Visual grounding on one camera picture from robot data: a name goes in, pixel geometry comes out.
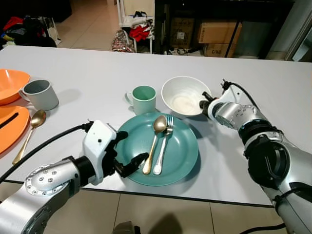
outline green mug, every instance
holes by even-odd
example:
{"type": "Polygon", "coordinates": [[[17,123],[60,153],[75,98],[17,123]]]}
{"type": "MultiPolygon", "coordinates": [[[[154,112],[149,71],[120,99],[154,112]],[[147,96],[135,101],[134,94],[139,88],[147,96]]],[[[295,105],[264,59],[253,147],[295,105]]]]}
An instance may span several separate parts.
{"type": "Polygon", "coordinates": [[[156,90],[151,86],[138,86],[132,92],[125,93],[125,98],[133,106],[136,115],[156,111],[156,90]]]}

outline silver fork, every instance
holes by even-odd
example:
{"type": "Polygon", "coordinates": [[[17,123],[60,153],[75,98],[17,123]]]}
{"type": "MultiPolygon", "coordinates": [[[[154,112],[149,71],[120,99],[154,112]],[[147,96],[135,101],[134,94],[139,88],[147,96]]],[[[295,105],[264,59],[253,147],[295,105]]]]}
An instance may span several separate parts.
{"type": "Polygon", "coordinates": [[[174,117],[173,116],[167,116],[167,129],[164,132],[165,136],[164,136],[164,139],[162,141],[160,153],[159,153],[159,156],[157,158],[156,164],[155,164],[154,169],[153,169],[153,173],[155,175],[159,175],[161,173],[162,160],[164,158],[164,152],[165,152],[165,148],[166,148],[167,139],[168,139],[169,135],[172,134],[173,131],[174,131],[174,117]]]}

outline white table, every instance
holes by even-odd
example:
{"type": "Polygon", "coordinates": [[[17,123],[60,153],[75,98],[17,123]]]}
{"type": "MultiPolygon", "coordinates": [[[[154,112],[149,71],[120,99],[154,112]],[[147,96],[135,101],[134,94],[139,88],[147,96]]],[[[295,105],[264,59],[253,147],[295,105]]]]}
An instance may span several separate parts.
{"type": "MultiPolygon", "coordinates": [[[[223,78],[241,84],[273,125],[282,129],[298,147],[312,153],[310,63],[9,46],[0,51],[0,68],[25,71],[32,79],[51,80],[60,99],[59,107],[48,112],[46,122],[34,132],[27,152],[51,136],[87,122],[88,118],[100,119],[118,128],[135,116],[123,97],[135,86],[155,87],[157,109],[170,113],[161,100],[161,87],[169,78],[186,75],[206,83],[214,96],[221,94],[223,78]]],[[[12,105],[26,106],[27,103],[20,99],[12,105]]],[[[35,110],[31,105],[27,107],[32,115],[35,110]]],[[[266,195],[248,175],[247,161],[242,156],[243,144],[236,131],[204,116],[183,120],[192,125],[200,151],[199,160],[185,179],[169,186],[148,187],[114,174],[98,186],[87,188],[270,205],[266,195]]],[[[8,179],[23,181],[37,166],[70,155],[81,156],[84,136],[83,131],[78,131],[52,143],[8,179]]],[[[0,174],[11,166],[24,140],[25,134],[0,155],[0,174]]]]}

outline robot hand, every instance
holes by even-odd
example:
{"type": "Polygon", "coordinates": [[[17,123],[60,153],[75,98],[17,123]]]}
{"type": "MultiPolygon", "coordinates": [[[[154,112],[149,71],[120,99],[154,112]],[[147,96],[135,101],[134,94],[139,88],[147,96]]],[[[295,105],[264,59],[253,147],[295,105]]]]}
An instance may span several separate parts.
{"type": "Polygon", "coordinates": [[[72,156],[35,169],[22,187],[0,204],[0,233],[42,234],[52,214],[89,183],[97,185],[117,171],[127,177],[136,171],[148,153],[134,157],[127,165],[116,160],[114,147],[128,136],[116,133],[96,120],[83,140],[85,156],[72,156]]]}
{"type": "Polygon", "coordinates": [[[199,106],[211,120],[238,131],[248,172],[267,194],[292,234],[312,233],[312,155],[290,143],[273,127],[240,85],[225,81],[224,93],[199,106]],[[240,105],[244,92],[253,103],[240,105]]]}

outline mug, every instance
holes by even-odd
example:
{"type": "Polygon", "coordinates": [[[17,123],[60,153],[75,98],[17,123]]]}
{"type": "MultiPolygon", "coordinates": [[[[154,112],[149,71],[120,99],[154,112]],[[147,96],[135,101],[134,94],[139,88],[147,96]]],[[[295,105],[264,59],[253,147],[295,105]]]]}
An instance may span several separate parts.
{"type": "Polygon", "coordinates": [[[125,93],[125,98],[133,106],[136,115],[156,111],[156,90],[151,86],[138,86],[132,92],[125,93]]]}
{"type": "Polygon", "coordinates": [[[59,104],[51,83],[48,80],[38,79],[29,82],[19,90],[19,95],[29,101],[37,110],[48,111],[59,104]]]}

